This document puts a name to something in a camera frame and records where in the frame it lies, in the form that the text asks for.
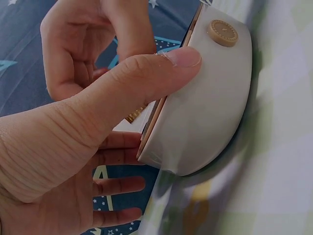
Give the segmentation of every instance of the finger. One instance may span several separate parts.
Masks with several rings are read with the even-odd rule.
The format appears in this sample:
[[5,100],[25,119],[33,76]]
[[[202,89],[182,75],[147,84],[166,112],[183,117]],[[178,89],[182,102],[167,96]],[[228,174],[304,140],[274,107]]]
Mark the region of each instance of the finger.
[[[40,30],[45,78],[48,92],[54,100],[72,97],[89,85],[77,84],[76,80],[92,80],[89,67],[93,68],[93,65],[87,65],[86,76],[85,71],[81,73],[74,69],[74,61],[82,64],[89,60],[94,62],[112,42],[115,36],[112,26],[99,14],[99,3],[67,0],[57,1],[43,19]],[[103,30],[87,29],[87,25],[100,25]],[[96,33],[98,43],[90,45]]]
[[92,184],[93,196],[115,195],[121,193],[138,192],[145,188],[145,179],[140,176],[94,180]]
[[92,168],[100,165],[143,165],[138,162],[138,148],[99,150],[91,159]]
[[95,211],[93,212],[92,228],[111,227],[127,224],[138,220],[142,216],[139,208],[130,208],[121,211]]
[[157,51],[146,0],[106,1],[103,8],[116,32],[120,61]]
[[82,131],[102,142],[129,113],[179,90],[200,67],[200,54],[190,47],[162,55],[132,56],[68,100],[67,105],[82,119]]
[[112,131],[99,149],[137,148],[140,145],[140,133]]
[[109,71],[108,68],[101,68],[98,70],[94,70],[93,71],[93,80],[97,80],[99,77],[101,77],[102,75],[104,75],[107,71]]

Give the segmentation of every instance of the bedsheet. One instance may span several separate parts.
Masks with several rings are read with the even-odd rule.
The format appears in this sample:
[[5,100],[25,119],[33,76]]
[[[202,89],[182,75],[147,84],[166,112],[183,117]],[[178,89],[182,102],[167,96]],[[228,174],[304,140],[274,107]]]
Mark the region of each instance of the bedsheet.
[[213,7],[252,34],[246,112],[200,174],[159,174],[139,234],[312,235],[313,1],[214,0]]
[[[199,0],[147,0],[158,51],[169,51],[180,46],[188,26],[198,8]],[[46,90],[40,23],[55,0],[0,1],[0,116],[29,110],[51,103]],[[118,41],[104,51],[97,61],[99,67],[112,68],[118,64]],[[142,127],[132,125],[128,131]],[[102,166],[94,178],[143,176],[146,188],[141,192],[97,197],[95,210],[118,210],[147,206],[158,170],[149,166]],[[139,221],[114,228],[91,229],[86,235],[137,234]]]

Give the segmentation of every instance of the round button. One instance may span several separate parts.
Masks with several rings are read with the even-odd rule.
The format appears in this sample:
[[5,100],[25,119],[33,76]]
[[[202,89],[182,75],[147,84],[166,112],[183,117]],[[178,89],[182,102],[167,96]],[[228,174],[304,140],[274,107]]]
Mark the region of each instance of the round button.
[[207,33],[214,42],[224,47],[233,47],[238,41],[237,31],[221,20],[211,21]]

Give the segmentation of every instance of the white star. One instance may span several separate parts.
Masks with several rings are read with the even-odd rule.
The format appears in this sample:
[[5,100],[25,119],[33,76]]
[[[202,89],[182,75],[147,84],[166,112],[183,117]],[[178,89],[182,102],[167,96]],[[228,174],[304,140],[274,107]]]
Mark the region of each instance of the white star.
[[16,4],[17,1],[18,1],[18,0],[9,0],[8,6],[9,6],[9,5],[12,5],[12,4]]
[[155,6],[158,6],[157,0],[149,0],[149,4],[151,4],[153,9],[155,8]]
[[91,231],[92,234],[94,235],[101,235],[101,229],[95,229],[95,231]]

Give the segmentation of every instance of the skin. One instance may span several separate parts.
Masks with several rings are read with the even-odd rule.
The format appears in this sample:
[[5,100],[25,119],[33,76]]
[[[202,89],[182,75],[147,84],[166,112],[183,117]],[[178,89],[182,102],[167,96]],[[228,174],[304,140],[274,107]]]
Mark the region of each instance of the skin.
[[[92,170],[139,164],[140,134],[112,129],[185,86],[201,67],[189,47],[153,54],[147,7],[146,0],[59,0],[44,18],[45,76],[56,102],[0,118],[1,235],[79,235],[141,216],[138,208],[93,211],[94,196],[140,191],[145,182],[95,181]],[[120,63],[95,70],[115,34]]]

